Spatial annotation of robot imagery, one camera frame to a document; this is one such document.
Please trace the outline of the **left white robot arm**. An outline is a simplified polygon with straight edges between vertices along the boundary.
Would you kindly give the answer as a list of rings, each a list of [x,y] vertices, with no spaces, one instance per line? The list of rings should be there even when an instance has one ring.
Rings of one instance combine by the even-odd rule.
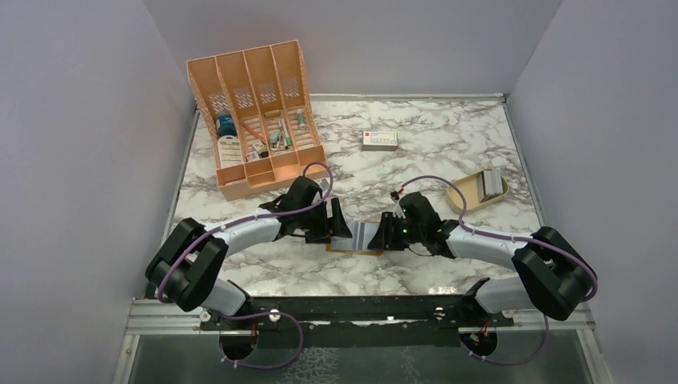
[[[301,233],[308,244],[329,244],[334,237],[351,238],[338,198],[313,180],[298,177],[288,191],[261,204],[251,215],[206,229],[193,218],[181,220],[161,244],[145,276],[156,297],[184,311],[198,307],[220,312],[238,329],[251,318],[249,295],[218,275],[230,256],[258,244]]]

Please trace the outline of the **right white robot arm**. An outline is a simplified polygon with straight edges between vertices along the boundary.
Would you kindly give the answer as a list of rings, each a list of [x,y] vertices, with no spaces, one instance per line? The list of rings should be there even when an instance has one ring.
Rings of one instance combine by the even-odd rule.
[[[401,214],[384,212],[371,250],[405,250],[421,244],[433,256],[467,258],[516,272],[511,278],[482,278],[462,296],[459,311],[474,326],[505,310],[536,309],[551,319],[566,320],[594,288],[594,274],[569,244],[550,227],[520,240],[467,231],[457,220],[443,220],[419,192],[397,201]]]

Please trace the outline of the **stack of grey cards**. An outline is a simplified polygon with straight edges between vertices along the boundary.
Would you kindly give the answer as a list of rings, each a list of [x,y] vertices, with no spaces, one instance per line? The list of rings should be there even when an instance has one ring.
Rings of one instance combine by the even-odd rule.
[[[477,177],[477,197],[479,202],[498,198],[505,192],[500,169],[482,170]]]

